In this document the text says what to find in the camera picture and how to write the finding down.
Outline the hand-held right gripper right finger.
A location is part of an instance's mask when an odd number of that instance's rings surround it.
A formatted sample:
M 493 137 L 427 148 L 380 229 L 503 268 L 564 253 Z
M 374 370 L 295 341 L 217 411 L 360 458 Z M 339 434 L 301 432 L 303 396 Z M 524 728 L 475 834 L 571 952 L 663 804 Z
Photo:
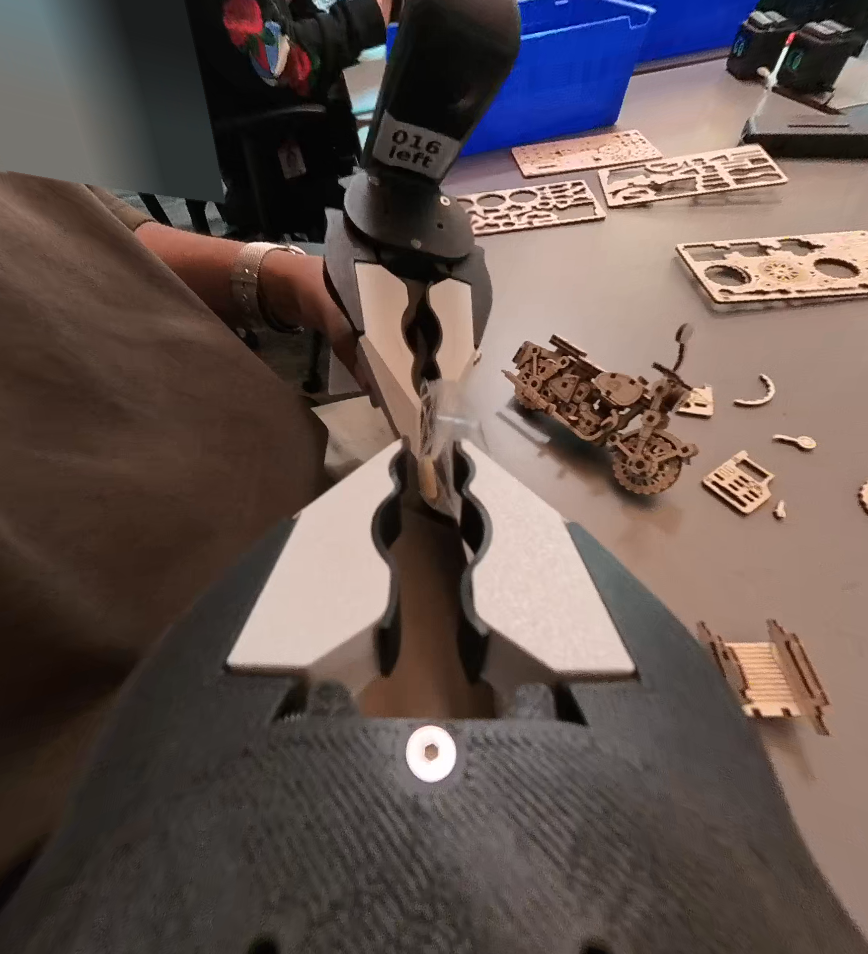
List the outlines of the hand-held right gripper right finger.
M 455 443 L 467 555 L 459 653 L 470 682 L 634 677 L 635 664 L 569 524 L 472 442 Z

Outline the black flat power box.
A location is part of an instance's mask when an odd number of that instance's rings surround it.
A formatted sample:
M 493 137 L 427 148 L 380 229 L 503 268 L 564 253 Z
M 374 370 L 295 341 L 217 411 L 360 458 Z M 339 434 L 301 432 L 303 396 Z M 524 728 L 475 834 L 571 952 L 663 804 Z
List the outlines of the black flat power box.
M 868 103 L 829 113 L 774 96 L 747 119 L 738 145 L 773 159 L 868 160 Z

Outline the blue plastic bin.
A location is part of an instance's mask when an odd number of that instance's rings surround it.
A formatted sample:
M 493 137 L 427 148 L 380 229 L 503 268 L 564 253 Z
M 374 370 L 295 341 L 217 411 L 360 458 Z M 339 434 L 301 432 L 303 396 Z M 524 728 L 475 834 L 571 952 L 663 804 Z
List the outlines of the blue plastic bin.
M 654 9 L 632 2 L 518 3 L 510 77 L 462 151 L 471 157 L 615 123 Z
M 653 8 L 638 64 L 728 48 L 756 1 L 639 1 Z

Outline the white wristwatch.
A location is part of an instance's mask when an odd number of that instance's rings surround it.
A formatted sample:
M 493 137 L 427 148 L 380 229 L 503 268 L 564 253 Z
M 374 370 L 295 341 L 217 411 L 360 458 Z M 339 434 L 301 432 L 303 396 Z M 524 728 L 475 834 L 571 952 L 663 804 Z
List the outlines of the white wristwatch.
M 262 325 L 286 335 L 299 335 L 303 329 L 273 316 L 259 293 L 261 265 L 271 253 L 306 256 L 307 252 L 294 244 L 252 241 L 242 244 L 230 273 L 231 293 L 243 319 L 252 327 Z

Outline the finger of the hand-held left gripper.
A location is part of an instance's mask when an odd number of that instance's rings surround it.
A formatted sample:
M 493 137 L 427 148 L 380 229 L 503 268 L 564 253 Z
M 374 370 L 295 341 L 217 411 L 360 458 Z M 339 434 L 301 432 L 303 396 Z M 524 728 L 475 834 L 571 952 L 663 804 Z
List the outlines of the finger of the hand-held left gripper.
M 429 287 L 426 302 L 437 326 L 433 360 L 440 379 L 458 385 L 472 367 L 476 352 L 471 285 L 441 280 Z
M 421 440 L 421 392 L 436 379 L 431 285 L 430 279 L 403 278 L 382 264 L 356 263 L 363 325 L 359 354 L 393 430 L 409 442 Z

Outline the black battery charger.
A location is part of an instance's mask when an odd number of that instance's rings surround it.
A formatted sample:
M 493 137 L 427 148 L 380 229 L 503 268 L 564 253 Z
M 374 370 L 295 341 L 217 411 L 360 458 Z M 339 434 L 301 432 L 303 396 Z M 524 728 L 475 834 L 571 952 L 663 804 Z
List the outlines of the black battery charger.
M 726 58 L 726 71 L 742 81 L 760 79 L 761 71 L 769 74 L 796 30 L 796 21 L 783 13 L 755 9 L 736 33 Z
M 777 69 L 774 89 L 811 96 L 832 91 L 859 40 L 854 29 L 835 20 L 803 24 Z

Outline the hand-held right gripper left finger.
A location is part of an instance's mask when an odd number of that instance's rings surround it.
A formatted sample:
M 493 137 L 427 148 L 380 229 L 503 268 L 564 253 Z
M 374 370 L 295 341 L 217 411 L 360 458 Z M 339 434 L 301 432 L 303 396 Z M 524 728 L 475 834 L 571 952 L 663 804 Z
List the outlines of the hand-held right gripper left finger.
M 392 674 L 401 648 L 392 546 L 410 458 L 407 442 L 393 441 L 298 513 L 230 671 L 333 681 L 355 696 Z

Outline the person's left forearm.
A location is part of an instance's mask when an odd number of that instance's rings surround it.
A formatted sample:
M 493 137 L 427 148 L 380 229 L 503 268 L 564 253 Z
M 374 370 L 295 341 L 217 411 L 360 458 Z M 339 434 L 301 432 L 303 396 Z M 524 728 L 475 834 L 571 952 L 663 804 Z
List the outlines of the person's left forearm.
M 232 286 L 243 242 L 189 233 L 154 221 L 139 225 L 134 235 L 225 324 L 248 326 Z

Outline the wooden model assembly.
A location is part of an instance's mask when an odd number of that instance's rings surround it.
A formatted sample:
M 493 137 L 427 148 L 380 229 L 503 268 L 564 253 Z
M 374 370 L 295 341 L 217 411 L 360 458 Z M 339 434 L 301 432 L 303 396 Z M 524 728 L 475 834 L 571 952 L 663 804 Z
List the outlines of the wooden model assembly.
M 699 621 L 695 637 L 731 687 L 745 714 L 758 720 L 802 719 L 830 736 L 831 700 L 798 635 L 766 620 L 763 640 L 733 641 Z
M 625 491 L 653 496 L 672 488 L 699 454 L 668 426 L 690 396 L 679 374 L 693 329 L 675 334 L 675 364 L 654 363 L 654 381 L 609 371 L 592 363 L 583 349 L 562 337 L 547 347 L 529 340 L 517 350 L 513 369 L 502 374 L 517 403 L 559 423 L 579 440 L 609 453 L 614 480 Z

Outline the small clear plastic bag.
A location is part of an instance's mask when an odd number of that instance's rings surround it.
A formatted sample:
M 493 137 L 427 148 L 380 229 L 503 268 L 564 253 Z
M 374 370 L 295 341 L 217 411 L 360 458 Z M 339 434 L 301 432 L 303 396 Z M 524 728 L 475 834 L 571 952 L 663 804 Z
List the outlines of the small clear plastic bag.
M 443 378 L 422 381 L 419 399 L 416 454 L 419 493 L 428 507 L 444 518 L 457 520 L 461 503 L 455 489 L 455 446 L 466 440 L 486 450 L 484 432 L 467 399 L 465 383 L 452 383 Z

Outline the wooden puzzle frame sheet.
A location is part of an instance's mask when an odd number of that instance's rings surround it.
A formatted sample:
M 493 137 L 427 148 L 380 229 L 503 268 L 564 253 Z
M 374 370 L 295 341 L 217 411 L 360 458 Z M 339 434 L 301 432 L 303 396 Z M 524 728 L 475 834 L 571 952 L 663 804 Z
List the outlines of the wooden puzzle frame sheet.
M 598 177 L 609 209 L 643 207 L 788 182 L 773 158 L 757 144 L 654 159 L 627 168 L 602 170 Z
M 510 152 L 527 179 L 627 168 L 663 158 L 662 152 L 637 130 L 551 140 L 513 147 Z
M 605 211 L 581 179 L 526 185 L 456 197 L 476 237 L 603 221 Z

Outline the person's left hand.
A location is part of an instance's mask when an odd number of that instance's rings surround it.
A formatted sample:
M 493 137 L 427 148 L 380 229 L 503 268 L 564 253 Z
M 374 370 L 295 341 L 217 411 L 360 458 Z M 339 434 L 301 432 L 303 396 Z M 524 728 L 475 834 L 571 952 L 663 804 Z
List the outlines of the person's left hand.
M 269 251 L 259 268 L 257 292 L 265 317 L 320 332 L 336 357 L 364 386 L 354 330 L 329 293 L 320 256 Z

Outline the wooden grid piece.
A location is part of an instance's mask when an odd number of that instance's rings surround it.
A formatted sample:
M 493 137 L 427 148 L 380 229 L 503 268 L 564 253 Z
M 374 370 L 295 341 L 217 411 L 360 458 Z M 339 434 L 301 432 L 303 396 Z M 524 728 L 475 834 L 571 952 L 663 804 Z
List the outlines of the wooden grid piece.
M 748 516 L 772 498 L 775 475 L 740 450 L 702 479 L 703 488 L 735 512 Z

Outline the grey desk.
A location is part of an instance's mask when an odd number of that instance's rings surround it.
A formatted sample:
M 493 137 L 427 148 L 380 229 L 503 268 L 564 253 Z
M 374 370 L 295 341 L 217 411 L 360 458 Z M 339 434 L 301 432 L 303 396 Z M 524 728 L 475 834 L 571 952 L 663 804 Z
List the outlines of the grey desk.
M 847 952 L 868 945 L 868 520 L 850 494 L 868 470 L 868 304 L 771 317 L 703 317 L 701 364 L 719 382 L 780 372 L 788 420 L 818 425 L 818 463 L 790 461 L 794 525 L 739 517 L 696 484 L 666 504 L 607 489 L 577 443 L 539 424 L 489 428 L 517 477 L 603 538 L 582 539 L 635 623 L 642 686 L 574 691 L 582 725 L 523 722 L 475 739 L 464 799 L 402 798 L 359 825 L 421 821 L 404 852 L 346 871 L 362 921 L 391 901 L 464 924 L 473 952 Z M 801 626 L 837 709 L 832 737 L 756 729 L 726 699 L 666 602 L 750 638 L 763 617 Z

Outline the wooden puzzle sheet with wheels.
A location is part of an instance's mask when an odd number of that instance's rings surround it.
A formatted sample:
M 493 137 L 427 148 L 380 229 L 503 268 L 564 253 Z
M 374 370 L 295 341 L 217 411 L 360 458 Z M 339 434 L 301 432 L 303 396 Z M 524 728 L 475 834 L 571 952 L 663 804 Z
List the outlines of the wooden puzzle sheet with wheels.
M 684 242 L 676 254 L 719 305 L 868 296 L 868 232 Z

